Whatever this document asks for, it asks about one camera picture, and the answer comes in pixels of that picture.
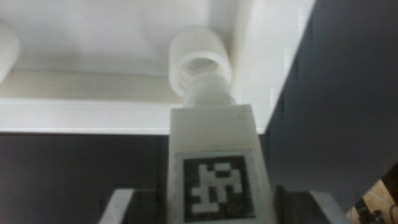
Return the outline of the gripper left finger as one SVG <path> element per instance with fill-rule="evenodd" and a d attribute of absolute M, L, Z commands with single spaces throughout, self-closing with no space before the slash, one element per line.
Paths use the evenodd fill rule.
<path fill-rule="evenodd" d="M 154 188 L 113 190 L 97 224 L 158 224 L 161 204 Z"/>

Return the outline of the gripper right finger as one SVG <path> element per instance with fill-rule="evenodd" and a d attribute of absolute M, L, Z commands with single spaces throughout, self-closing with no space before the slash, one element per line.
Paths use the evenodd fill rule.
<path fill-rule="evenodd" d="M 332 195 L 316 191 L 275 190 L 278 224 L 349 224 Z"/>

